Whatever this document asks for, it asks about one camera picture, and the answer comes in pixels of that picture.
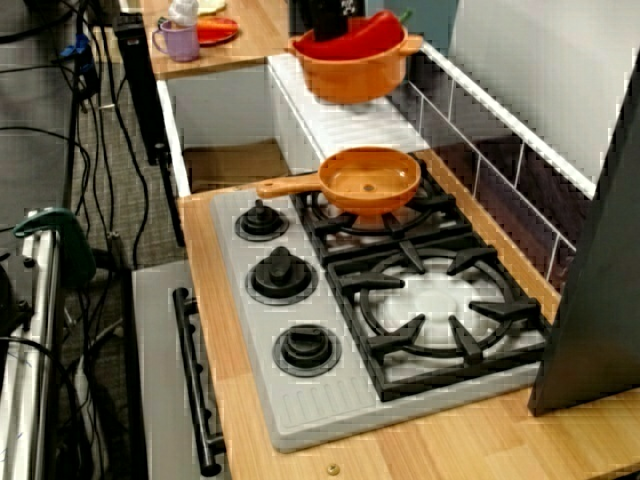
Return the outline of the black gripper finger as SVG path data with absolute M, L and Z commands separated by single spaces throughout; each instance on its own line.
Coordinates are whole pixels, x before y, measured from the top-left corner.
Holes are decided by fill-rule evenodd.
M 308 0 L 292 0 L 292 30 L 308 31 L 312 28 Z
M 315 0 L 312 2 L 312 26 L 316 41 L 328 41 L 347 32 L 347 18 L 358 12 L 353 0 Z

